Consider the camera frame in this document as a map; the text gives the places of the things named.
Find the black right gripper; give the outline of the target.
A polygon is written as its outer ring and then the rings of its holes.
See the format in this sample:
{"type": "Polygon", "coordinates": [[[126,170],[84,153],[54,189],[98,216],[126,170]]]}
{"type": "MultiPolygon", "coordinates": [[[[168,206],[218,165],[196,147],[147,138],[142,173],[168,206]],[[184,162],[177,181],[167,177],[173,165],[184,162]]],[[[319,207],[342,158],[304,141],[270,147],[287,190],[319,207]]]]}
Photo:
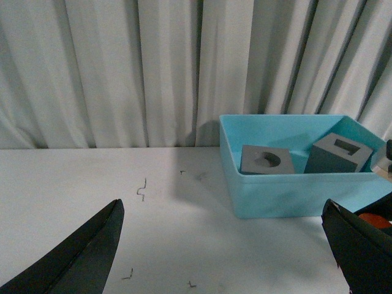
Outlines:
{"type": "Polygon", "coordinates": [[[371,170],[382,178],[391,181],[391,139],[372,156],[371,170]]]}

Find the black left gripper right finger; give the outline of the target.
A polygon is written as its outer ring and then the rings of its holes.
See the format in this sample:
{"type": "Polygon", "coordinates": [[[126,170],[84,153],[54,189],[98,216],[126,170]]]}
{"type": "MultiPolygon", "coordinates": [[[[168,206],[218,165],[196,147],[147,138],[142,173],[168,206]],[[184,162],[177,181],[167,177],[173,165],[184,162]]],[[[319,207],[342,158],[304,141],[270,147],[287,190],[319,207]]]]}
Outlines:
{"type": "Polygon", "coordinates": [[[380,198],[350,212],[329,199],[322,227],[350,293],[391,293],[391,227],[370,223],[365,214],[391,222],[391,199],[380,198]]]}

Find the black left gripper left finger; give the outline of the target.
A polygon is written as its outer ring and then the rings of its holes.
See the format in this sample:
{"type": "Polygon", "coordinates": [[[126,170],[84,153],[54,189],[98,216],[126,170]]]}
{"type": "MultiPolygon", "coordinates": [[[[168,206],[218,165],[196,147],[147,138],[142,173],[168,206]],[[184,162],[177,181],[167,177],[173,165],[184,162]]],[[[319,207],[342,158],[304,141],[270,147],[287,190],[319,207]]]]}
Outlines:
{"type": "Polygon", "coordinates": [[[121,236],[124,206],[113,200],[1,293],[102,293],[121,236]]]}

